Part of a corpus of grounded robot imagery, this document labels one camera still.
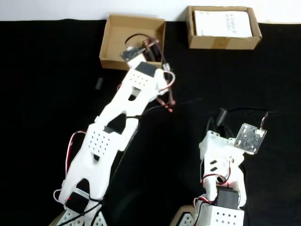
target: perforated panel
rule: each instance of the perforated panel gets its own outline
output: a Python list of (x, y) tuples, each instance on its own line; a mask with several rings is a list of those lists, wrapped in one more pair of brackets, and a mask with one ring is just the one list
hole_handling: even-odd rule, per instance
[(140, 90), (154, 89), (156, 87), (154, 78), (134, 69), (131, 69), (127, 73), (123, 82), (130, 83), (133, 87), (138, 88)]
[(244, 212), (242, 210), (232, 210), (218, 206), (202, 206), (199, 226), (243, 226)]
[[(70, 211), (66, 211), (56, 225), (60, 225), (61, 223), (64, 223), (74, 217), (76, 217), (75, 214), (71, 213)], [(84, 223), (85, 223), (84, 217), (80, 217), (80, 218), (66, 224), (66, 226), (83, 226)]]
[(93, 226), (107, 226), (107, 223), (104, 220), (102, 212), (99, 212), (97, 218), (95, 219)]
[(91, 131), (88, 137), (88, 147), (90, 152), (103, 157), (106, 152), (109, 152), (112, 148), (112, 137), (111, 134), (104, 131)]

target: open cardboard box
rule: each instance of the open cardboard box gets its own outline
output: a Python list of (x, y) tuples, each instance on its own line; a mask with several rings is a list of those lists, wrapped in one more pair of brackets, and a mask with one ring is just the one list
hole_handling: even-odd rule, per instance
[[(194, 10), (200, 11), (244, 11), (249, 15), (252, 37), (214, 37), (197, 36), (195, 30)], [(209, 48), (209, 49), (254, 49), (262, 39), (262, 35), (252, 8), (242, 6), (188, 6), (187, 32), (189, 48)]]
[[(155, 37), (160, 41), (160, 47), (164, 49), (165, 20), (143, 17), (111, 14), (105, 25), (103, 42), (99, 54), (103, 68), (128, 70), (127, 63), (120, 54), (126, 50), (125, 40), (135, 33), (144, 33)], [(129, 46), (141, 47), (143, 36), (135, 36), (128, 41)], [(161, 62), (150, 62), (161, 68)]]

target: white paper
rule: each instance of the white paper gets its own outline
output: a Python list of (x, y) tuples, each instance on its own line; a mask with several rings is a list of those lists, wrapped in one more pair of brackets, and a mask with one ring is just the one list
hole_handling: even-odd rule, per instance
[(251, 37), (249, 15), (242, 11), (194, 11), (197, 36)]

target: white wall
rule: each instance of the white wall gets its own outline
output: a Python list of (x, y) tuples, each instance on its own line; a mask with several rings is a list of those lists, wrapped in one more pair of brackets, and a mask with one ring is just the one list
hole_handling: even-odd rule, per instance
[(0, 0), (0, 21), (99, 20), (109, 13), (184, 20), (187, 5), (248, 6), (261, 23), (301, 23), (301, 0)]

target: black cylinder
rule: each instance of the black cylinder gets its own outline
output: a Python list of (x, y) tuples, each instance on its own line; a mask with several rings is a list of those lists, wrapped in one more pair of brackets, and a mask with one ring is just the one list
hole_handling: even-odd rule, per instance
[(95, 85), (95, 89), (100, 90), (102, 86), (103, 86), (103, 78), (99, 77)]

